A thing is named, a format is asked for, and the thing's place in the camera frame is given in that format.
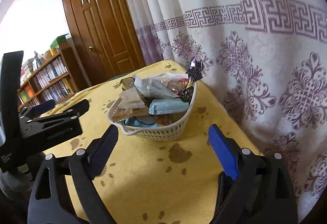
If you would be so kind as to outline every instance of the white curtain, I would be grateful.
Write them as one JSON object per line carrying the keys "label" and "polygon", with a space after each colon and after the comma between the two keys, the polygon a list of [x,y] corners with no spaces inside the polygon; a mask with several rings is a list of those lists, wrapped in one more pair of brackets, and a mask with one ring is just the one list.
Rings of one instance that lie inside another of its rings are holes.
{"label": "white curtain", "polygon": [[202,59],[207,84],[287,162],[299,221],[327,184],[325,0],[127,0],[147,64]]}

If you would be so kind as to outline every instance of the yellow tablecloth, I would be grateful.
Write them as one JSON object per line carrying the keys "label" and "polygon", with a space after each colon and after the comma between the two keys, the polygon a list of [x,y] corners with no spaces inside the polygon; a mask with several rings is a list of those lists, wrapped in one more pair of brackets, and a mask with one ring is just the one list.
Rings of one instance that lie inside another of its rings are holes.
{"label": "yellow tablecloth", "polygon": [[[185,69],[166,60],[135,73],[144,78],[163,72],[185,73]],[[101,137],[109,126],[107,111],[122,91],[120,80],[83,90],[48,112],[46,115],[60,113],[82,99],[90,102],[89,111],[80,118],[83,134],[45,153],[57,157],[71,155]],[[95,188],[118,224],[210,222],[217,197],[217,178],[222,171],[208,142],[207,131],[213,123],[240,147],[259,153],[201,82],[192,114],[178,140],[159,142],[120,132],[106,167],[94,180]],[[70,176],[67,184],[78,216],[86,219]]]}

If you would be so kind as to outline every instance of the wooden door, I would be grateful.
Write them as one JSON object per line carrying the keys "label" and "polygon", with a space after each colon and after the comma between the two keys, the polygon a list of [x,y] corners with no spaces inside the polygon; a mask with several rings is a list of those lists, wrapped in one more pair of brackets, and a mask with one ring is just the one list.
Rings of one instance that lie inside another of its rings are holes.
{"label": "wooden door", "polygon": [[144,66],[126,0],[63,0],[63,6],[92,85]]}

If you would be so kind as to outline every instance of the purple greek key border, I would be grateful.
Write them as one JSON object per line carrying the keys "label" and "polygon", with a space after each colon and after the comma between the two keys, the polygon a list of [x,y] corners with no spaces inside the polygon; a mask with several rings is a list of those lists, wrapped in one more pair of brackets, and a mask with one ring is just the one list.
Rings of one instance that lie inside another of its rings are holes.
{"label": "purple greek key border", "polygon": [[220,24],[243,24],[248,30],[297,34],[327,43],[327,11],[296,0],[240,0],[240,4],[192,9],[137,29],[136,34]]}

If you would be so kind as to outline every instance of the wooden bookshelf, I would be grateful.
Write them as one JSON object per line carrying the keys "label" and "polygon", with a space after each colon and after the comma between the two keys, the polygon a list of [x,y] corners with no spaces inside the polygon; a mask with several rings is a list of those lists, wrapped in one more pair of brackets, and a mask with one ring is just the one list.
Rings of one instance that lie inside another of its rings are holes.
{"label": "wooden bookshelf", "polygon": [[[56,101],[56,103],[60,103],[62,101],[65,101],[66,99],[69,99],[72,97],[76,92],[83,90],[87,88],[87,83],[84,79],[84,76],[81,73],[80,67],[78,65],[78,62],[76,60],[76,57],[74,55],[74,52],[69,45],[69,43],[63,42],[59,44],[59,51],[54,54],[51,58],[46,60],[36,71],[32,73],[32,75],[21,85],[20,89],[18,90],[18,93],[21,92],[26,88],[27,85],[30,86],[32,90],[33,96],[30,97],[30,99],[20,104],[18,109],[21,109],[23,107],[29,107],[28,103],[30,103],[32,100],[36,99],[38,103],[45,102],[45,99],[42,96],[42,93],[52,87],[54,84],[59,82],[62,79],[67,79],[70,83],[71,91],[72,93],[69,95],[64,96],[63,98]],[[62,75],[59,75],[58,77],[52,79],[49,81],[49,84],[43,88],[38,88],[34,79],[37,79],[37,75],[43,71],[49,64],[51,64],[53,61],[55,61],[58,57],[61,58],[63,65],[66,67],[67,72],[65,72]]]}

